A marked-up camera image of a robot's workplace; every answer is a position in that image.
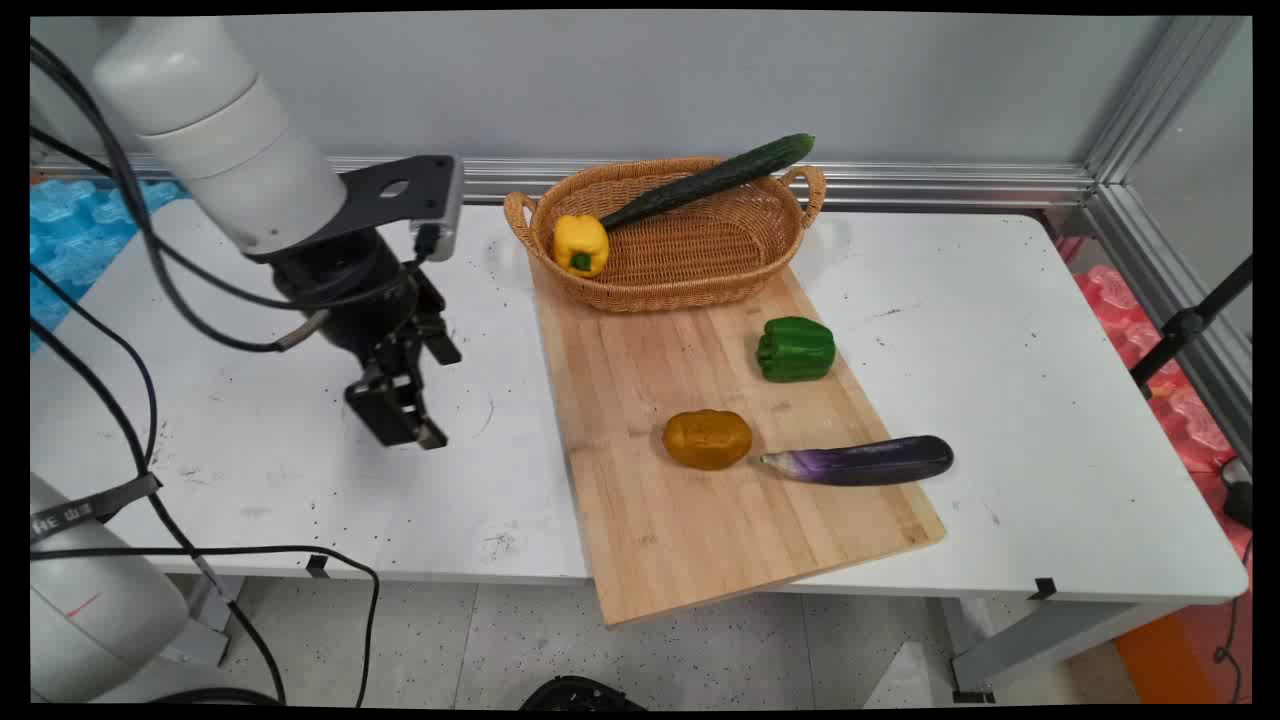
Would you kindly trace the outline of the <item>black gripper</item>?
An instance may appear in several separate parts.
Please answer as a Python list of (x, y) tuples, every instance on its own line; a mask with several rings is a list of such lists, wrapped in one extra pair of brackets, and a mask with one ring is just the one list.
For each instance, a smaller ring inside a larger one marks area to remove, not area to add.
[[(328, 310), (320, 334), (362, 363), (344, 401), (387, 447), (443, 448), (421, 374), (425, 348), (442, 366), (461, 361), (443, 313), (445, 299), (422, 272), (410, 272), (374, 228), (330, 237), (266, 260), (271, 282), (303, 314)], [(419, 348), (379, 348), (410, 322)]]

